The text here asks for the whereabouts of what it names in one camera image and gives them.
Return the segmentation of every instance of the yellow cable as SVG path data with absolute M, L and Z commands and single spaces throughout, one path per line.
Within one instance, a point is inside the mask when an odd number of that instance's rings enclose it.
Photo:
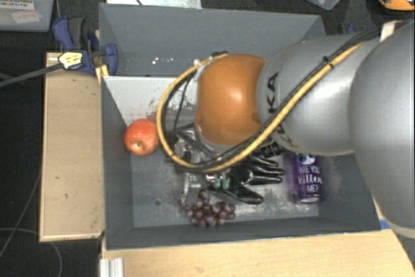
M 285 117 L 289 114 L 289 112 L 296 106 L 296 104 L 300 101 L 300 99 L 313 87 L 319 82 L 322 78 L 324 78 L 335 66 L 339 65 L 344 59 L 346 59 L 352 52 L 354 52 L 362 43 L 356 44 L 353 47 L 350 47 L 349 49 L 345 50 L 344 52 L 340 53 L 329 64 L 326 64 L 323 66 L 316 74 L 314 74 L 288 101 L 288 103 L 281 109 L 279 114 L 272 120 L 272 122 L 264 129 L 260 135 L 258 135 L 257 138 L 247 146 L 243 151 L 241 151 L 238 155 L 234 156 L 232 159 L 228 160 L 227 162 L 224 162 L 222 164 L 219 164 L 215 167 L 212 167 L 210 169 L 203 170 L 204 173 L 214 173 L 219 172 L 224 169 L 227 169 L 231 167 L 233 164 L 241 161 L 245 157 L 247 157 L 249 154 L 251 154 L 260 144 L 262 144 L 268 137 L 271 135 L 273 131 L 281 124 L 281 122 L 285 119 Z M 170 92 L 174 89 L 174 87 L 179 84 L 185 77 L 187 77 L 192 72 L 196 71 L 201 66 L 211 62 L 218 60 L 219 58 L 223 58 L 227 54 L 223 54 L 221 56 L 218 56 L 216 58 L 207 59 L 203 62 L 191 67 L 188 69 L 185 73 L 180 75 L 164 92 L 163 96 L 161 97 L 158 109 L 157 109 L 157 116 L 156 116 L 156 124 L 157 124 L 157 131 L 158 135 L 160 137 L 160 142 L 163 145 L 163 148 L 166 150 L 167 155 L 177 164 L 191 168 L 191 169 L 198 169 L 200 168 L 199 165 L 189 163 L 177 155 L 171 150 L 169 147 L 169 144 L 167 143 L 162 127 L 161 127 L 161 116 L 162 116 L 162 110 L 163 105 L 165 103 L 165 100 L 169 96 Z

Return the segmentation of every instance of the label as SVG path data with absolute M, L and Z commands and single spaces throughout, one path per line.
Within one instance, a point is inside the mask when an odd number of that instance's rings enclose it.
M 0 8 L 34 10 L 34 1 L 31 0 L 0 0 Z
M 24 23 L 40 22 L 42 17 L 43 16 L 35 10 L 25 10 L 22 12 L 12 13 L 12 18 L 19 25 Z

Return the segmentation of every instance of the gray bin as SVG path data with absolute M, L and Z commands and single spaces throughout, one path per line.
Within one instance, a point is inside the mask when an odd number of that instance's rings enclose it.
M 322 158 L 326 199 L 317 205 L 290 203 L 283 184 L 273 185 L 263 189 L 262 205 L 237 204 L 236 220 L 198 228 L 179 207 L 180 177 L 162 149 L 139 158 L 124 147 L 127 124 L 154 115 L 163 89 L 195 58 L 226 50 L 267 59 L 282 47 L 323 36 L 320 17 L 101 4 L 100 33 L 102 45 L 115 43 L 119 51 L 116 76 L 103 80 L 101 95 L 109 250 L 379 229 L 352 155 Z

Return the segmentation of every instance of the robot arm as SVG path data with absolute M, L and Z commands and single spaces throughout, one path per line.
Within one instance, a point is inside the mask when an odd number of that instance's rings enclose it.
M 245 76 L 250 84 L 242 79 L 243 84 L 233 87 L 235 102 L 231 98 L 221 102 L 228 119 L 221 124 L 222 134 L 215 131 L 214 136 L 204 137 L 210 129 L 204 128 L 204 123 L 215 123 L 215 119 L 196 117 L 195 139 L 211 151 L 210 156 L 199 159 L 198 163 L 175 155 L 164 140 L 161 121 L 164 101 L 176 85 L 189 80 L 203 66 L 211 66 L 213 62 L 220 69 L 224 64 L 225 72 L 233 66 L 222 55 L 218 60 L 208 60 L 190 69 L 173 82 L 160 102 L 157 123 L 166 153 L 193 172 L 205 173 L 231 167 L 253 153 L 268 137 L 297 153 L 320 156 L 355 153 L 361 173 L 391 227 L 397 233 L 415 238 L 414 22 L 405 23 L 383 42 L 379 42 L 378 34 L 374 31 L 326 36 L 280 50 L 257 71 L 257 77 Z M 252 71 L 250 66 L 242 66 L 237 72 L 244 78 L 244 73 Z M 223 80 L 223 75 L 210 73 L 205 86 L 209 87 L 209 82 L 214 85 L 217 79 Z M 256 105 L 252 102 L 252 89 L 237 89 L 249 85 L 256 86 Z M 225 93 L 230 85 L 221 86 L 216 91 L 218 95 Z M 214 93 L 198 93 L 198 107 L 214 107 L 216 100 Z M 248 100 L 248 105 L 241 100 Z M 235 112 L 235 107 L 241 107 L 243 112 Z M 218 117 L 205 111 L 196 114 Z M 226 126 L 230 124 L 232 131 L 238 128 L 230 117 L 232 113 L 241 124 L 255 120 L 253 115 L 257 114 L 262 125 L 258 131 L 255 125 L 251 126 L 250 133 L 246 132 L 247 126 L 241 126 L 244 132 L 233 132 L 232 136 L 241 134 L 241 142 L 232 142 L 229 147 L 224 145 L 228 139 Z

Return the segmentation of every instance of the orange object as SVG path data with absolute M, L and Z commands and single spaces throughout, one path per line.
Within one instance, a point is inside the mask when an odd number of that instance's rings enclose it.
M 156 124 L 148 119 L 138 119 L 124 133 L 125 147 L 138 156 L 154 152 L 159 144 Z
M 389 10 L 402 10 L 404 12 L 410 12 L 414 10 L 414 5 L 408 3 L 406 0 L 389 0 L 389 3 L 379 0 L 379 2 Z
M 233 146 L 260 128 L 256 87 L 265 60 L 231 54 L 209 65 L 198 81 L 196 131 L 215 145 Z

